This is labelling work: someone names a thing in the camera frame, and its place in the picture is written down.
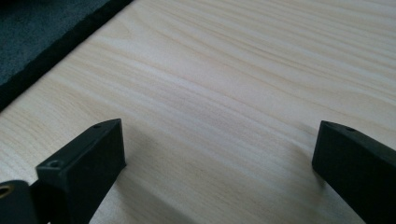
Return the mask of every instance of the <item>table surface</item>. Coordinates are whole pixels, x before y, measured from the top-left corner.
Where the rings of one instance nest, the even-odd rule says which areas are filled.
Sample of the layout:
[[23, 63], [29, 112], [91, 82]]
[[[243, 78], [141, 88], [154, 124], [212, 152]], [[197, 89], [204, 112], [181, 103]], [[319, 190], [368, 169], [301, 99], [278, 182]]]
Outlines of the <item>table surface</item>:
[[0, 114], [0, 181], [121, 118], [92, 223], [362, 223], [311, 168], [329, 120], [396, 148], [393, 0], [136, 0]]

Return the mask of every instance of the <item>light wood grain surface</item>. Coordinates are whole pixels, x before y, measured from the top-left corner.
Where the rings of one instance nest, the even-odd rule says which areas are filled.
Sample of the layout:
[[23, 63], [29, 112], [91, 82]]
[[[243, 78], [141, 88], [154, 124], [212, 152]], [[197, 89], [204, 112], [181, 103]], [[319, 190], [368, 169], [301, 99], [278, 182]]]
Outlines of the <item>light wood grain surface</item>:
[[321, 120], [396, 148], [393, 0], [137, 0], [0, 114], [0, 181], [121, 118], [92, 223], [362, 223], [316, 176]]

